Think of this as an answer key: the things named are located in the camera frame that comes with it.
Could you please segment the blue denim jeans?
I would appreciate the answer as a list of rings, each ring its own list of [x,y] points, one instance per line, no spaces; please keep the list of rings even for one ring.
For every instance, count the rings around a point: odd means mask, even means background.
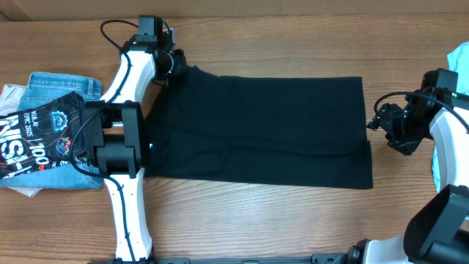
[[[34,72],[29,77],[17,111],[37,108],[70,92],[76,92],[85,101],[96,101],[101,97],[102,84],[95,78],[85,76]],[[102,184],[102,178],[81,174],[69,163],[1,181],[1,186],[8,188],[97,189]]]

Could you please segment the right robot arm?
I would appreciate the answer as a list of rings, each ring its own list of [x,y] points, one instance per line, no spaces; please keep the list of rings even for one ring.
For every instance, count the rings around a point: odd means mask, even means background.
[[[388,146],[410,155],[424,138],[435,142],[437,195],[409,222],[404,235],[364,239],[337,263],[467,263],[468,96],[457,91],[458,74],[438,68],[424,74],[421,88],[403,92],[404,108],[379,98],[367,127],[382,128]]]

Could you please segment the black t-shirt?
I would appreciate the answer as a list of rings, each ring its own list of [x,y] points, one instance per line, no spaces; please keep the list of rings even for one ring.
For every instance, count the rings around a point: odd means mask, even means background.
[[[148,177],[368,189],[362,80],[215,76],[190,67],[146,118]]]

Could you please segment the black printed sports jersey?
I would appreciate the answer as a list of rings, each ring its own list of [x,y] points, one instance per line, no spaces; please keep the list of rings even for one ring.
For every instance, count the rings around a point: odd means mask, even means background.
[[[70,156],[85,161],[81,127],[84,99],[71,92],[35,109],[1,117],[1,177],[53,169]]]

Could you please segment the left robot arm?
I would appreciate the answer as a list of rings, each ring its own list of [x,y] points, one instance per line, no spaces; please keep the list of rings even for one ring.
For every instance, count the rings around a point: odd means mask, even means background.
[[[106,93],[86,103],[79,129],[89,159],[108,189],[117,235],[113,263],[154,263],[144,206],[144,170],[151,144],[141,102],[149,84],[169,85],[186,71],[174,30],[164,19],[141,15],[137,34],[118,47],[121,63]]]

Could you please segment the beige folded garment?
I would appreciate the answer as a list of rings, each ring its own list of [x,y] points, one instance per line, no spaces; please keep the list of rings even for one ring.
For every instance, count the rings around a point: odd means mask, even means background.
[[[18,110],[18,106],[23,94],[26,91],[26,86],[17,84],[5,84],[1,91],[1,116],[6,116]],[[10,189],[17,191],[27,197],[35,196],[40,188],[18,188],[10,187]]]

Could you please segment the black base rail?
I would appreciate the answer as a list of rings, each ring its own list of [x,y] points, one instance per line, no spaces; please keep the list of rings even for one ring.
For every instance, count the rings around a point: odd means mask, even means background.
[[[310,257],[261,257],[191,260],[187,257],[154,258],[139,263],[152,264],[344,264],[345,253],[313,254]]]

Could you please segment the light blue printed t-shirt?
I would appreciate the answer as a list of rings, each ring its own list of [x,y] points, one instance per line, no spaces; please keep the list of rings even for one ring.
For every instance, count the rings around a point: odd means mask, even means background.
[[[468,42],[460,44],[447,55],[449,70],[458,73],[457,92],[468,95]],[[432,176],[436,192],[440,191],[440,170],[437,148],[432,156]]]

